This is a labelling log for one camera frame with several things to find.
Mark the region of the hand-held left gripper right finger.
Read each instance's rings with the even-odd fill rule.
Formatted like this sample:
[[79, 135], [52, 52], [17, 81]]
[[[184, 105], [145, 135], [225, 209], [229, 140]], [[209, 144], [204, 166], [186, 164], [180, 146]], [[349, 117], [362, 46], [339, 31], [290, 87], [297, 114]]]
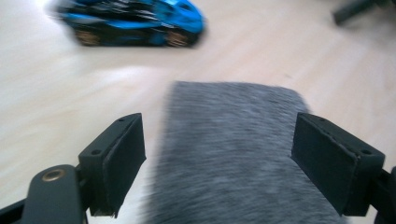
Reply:
[[332, 122], [297, 115], [291, 158], [340, 215], [363, 217], [385, 155]]

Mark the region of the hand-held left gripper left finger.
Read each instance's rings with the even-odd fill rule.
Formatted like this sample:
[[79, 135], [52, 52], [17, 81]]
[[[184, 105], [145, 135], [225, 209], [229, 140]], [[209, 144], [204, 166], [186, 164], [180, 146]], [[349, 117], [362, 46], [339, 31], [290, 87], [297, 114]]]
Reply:
[[79, 155], [83, 204], [94, 217], [116, 217], [146, 160], [142, 114], [116, 119]]

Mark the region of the grey cloth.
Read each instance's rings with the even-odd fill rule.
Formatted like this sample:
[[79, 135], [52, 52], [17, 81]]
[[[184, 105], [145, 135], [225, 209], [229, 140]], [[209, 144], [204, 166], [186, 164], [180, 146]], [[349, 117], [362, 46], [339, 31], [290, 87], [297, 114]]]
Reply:
[[296, 92], [174, 84], [145, 224], [347, 224], [291, 159]]

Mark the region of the blue toy car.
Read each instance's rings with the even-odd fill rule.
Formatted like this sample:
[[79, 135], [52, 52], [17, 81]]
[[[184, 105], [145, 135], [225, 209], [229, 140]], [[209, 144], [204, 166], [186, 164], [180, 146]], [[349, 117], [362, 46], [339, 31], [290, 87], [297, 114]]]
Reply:
[[83, 46], [191, 47], [205, 30], [189, 0], [54, 0], [53, 9]]

